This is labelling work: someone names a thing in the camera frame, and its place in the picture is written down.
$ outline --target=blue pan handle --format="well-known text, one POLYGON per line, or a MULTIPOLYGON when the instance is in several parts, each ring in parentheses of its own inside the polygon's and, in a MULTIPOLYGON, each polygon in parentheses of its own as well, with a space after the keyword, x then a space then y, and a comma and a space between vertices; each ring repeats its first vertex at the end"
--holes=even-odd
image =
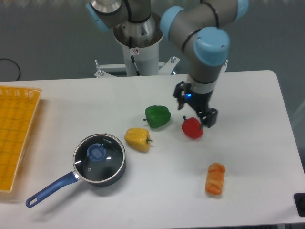
POLYGON ((70 173, 62 176, 61 178, 59 178, 58 180, 56 180, 49 186, 45 187, 43 190, 36 193, 34 196, 30 197, 25 202, 25 205, 28 208, 31 208, 31 207, 35 206, 36 204, 40 203, 41 201, 43 201, 48 196, 52 195, 57 190, 61 189, 62 187, 66 186, 66 185, 75 183, 79 179, 80 179, 80 177, 78 176, 78 174, 76 172, 70 172, 70 173))

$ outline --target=basket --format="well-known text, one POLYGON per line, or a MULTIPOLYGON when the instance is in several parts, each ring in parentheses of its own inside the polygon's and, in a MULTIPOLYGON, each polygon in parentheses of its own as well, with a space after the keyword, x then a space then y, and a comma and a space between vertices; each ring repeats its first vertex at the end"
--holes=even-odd
POLYGON ((11 192, 41 89, 0 86, 0 192, 11 192))

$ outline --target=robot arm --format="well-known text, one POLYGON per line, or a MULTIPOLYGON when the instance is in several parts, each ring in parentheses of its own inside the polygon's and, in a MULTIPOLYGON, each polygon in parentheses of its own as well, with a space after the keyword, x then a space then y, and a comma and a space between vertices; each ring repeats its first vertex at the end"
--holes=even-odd
POLYGON ((191 61, 187 81, 177 84, 173 95, 178 109, 188 103, 196 111, 201 128, 216 123, 218 112, 208 103, 229 51, 229 36, 218 27, 240 18, 247 9, 248 0, 206 0, 190 11, 171 7, 162 16, 162 32, 191 61))
POLYGON ((248 4, 248 0, 201 0, 190 11, 177 6, 169 8, 161 21, 151 12, 150 0, 91 0, 86 7, 98 28, 105 31, 114 27, 116 39, 127 48, 128 75, 158 73, 157 52, 156 57, 151 57, 153 52, 149 52, 149 58, 137 59, 141 63, 140 71, 129 52, 132 48, 136 51, 147 47, 157 49, 163 36, 158 28, 160 24, 165 37, 191 62, 187 81, 177 84, 173 94, 179 103, 178 109, 188 103, 200 118, 201 128, 209 128, 216 123, 218 112, 209 108, 208 103, 230 45, 229 36, 219 27, 242 17, 248 4))
POLYGON ((141 23, 151 16, 150 0, 91 0, 86 8, 101 31, 124 21, 141 23))

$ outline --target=black pot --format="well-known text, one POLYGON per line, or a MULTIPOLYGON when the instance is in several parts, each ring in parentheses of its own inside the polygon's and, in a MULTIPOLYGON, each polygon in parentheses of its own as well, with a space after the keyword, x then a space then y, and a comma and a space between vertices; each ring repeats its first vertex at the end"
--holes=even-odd
POLYGON ((91 135, 76 147, 73 155, 75 171, 70 172, 26 201, 31 208, 60 188, 80 178, 88 183, 105 187, 118 181, 126 168, 125 149, 118 138, 110 134, 91 135))

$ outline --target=green bell pepper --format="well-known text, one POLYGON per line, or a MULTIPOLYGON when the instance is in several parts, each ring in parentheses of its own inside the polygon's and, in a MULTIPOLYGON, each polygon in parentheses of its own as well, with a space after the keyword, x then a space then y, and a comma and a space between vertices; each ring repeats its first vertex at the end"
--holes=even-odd
POLYGON ((145 109, 146 119, 151 128, 158 128, 171 119, 171 113, 166 106, 150 106, 145 109))

